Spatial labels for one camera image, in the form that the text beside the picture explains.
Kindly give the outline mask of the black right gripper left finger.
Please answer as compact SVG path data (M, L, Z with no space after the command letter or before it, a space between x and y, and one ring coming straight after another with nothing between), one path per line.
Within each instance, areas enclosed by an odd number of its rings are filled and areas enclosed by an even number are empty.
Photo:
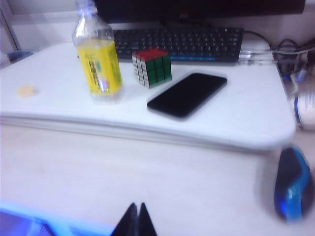
M134 236L136 234L137 206L132 203L115 227L116 236Z

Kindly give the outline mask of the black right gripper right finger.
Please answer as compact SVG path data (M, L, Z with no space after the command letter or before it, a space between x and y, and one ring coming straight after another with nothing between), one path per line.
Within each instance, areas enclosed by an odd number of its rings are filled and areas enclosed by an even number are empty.
M140 236L157 236L154 225L145 203L141 204L139 213L139 235Z

